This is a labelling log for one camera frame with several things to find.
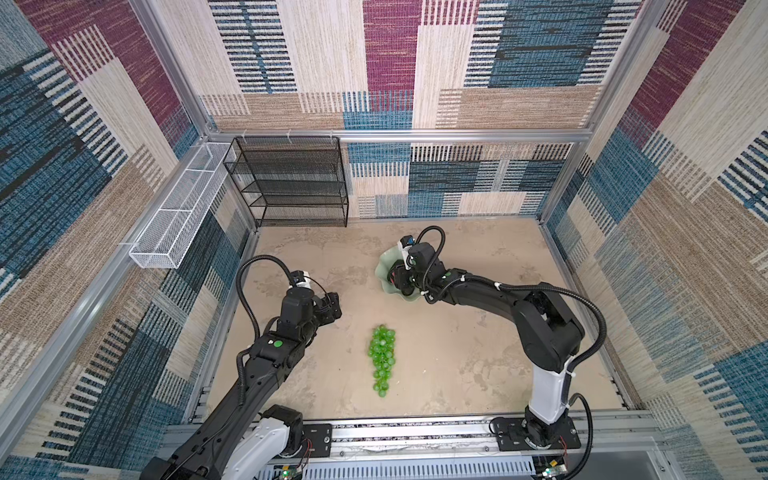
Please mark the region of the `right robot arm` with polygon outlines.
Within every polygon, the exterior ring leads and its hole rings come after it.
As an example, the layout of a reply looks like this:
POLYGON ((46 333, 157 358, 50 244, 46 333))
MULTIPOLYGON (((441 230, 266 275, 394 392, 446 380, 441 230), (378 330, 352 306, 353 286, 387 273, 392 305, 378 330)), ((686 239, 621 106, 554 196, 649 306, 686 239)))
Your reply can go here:
POLYGON ((593 353, 581 349, 586 331, 564 301, 566 296, 576 299, 574 292, 545 282, 506 285, 463 269, 447 269, 438 250, 410 236, 380 255, 375 275, 385 292, 406 300, 469 306, 511 321, 533 365, 533 389, 520 431, 532 449, 559 441, 569 424, 571 377, 593 353))

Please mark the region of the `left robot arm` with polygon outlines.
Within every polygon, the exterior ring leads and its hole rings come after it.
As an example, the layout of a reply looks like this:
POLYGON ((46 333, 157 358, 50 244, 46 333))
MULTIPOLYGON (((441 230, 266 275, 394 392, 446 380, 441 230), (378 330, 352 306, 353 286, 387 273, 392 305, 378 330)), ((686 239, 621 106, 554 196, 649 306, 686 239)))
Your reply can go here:
POLYGON ((266 331, 238 360, 238 379, 206 421, 167 459, 152 458, 142 479, 221 479, 258 411, 301 361, 317 330, 342 316, 339 295, 320 297, 291 287, 276 329, 266 331))

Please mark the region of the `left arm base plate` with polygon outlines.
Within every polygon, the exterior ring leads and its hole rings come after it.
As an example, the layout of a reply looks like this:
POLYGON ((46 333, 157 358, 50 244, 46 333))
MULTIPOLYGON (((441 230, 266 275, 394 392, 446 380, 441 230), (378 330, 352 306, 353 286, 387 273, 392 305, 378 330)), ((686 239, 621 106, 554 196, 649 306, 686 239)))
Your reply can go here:
POLYGON ((298 461, 301 458, 328 458, 331 455, 333 426, 330 423, 310 423, 289 430, 288 442, 280 458, 298 461))

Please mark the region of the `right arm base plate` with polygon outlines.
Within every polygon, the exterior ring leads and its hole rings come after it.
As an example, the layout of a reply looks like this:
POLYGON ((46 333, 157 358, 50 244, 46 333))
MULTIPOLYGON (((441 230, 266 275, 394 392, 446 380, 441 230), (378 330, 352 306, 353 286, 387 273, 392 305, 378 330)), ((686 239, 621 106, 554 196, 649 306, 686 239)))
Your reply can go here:
POLYGON ((566 414, 553 424, 545 424, 535 417, 496 417, 489 429, 503 452, 561 449, 561 442, 568 450, 579 449, 585 440, 566 414))

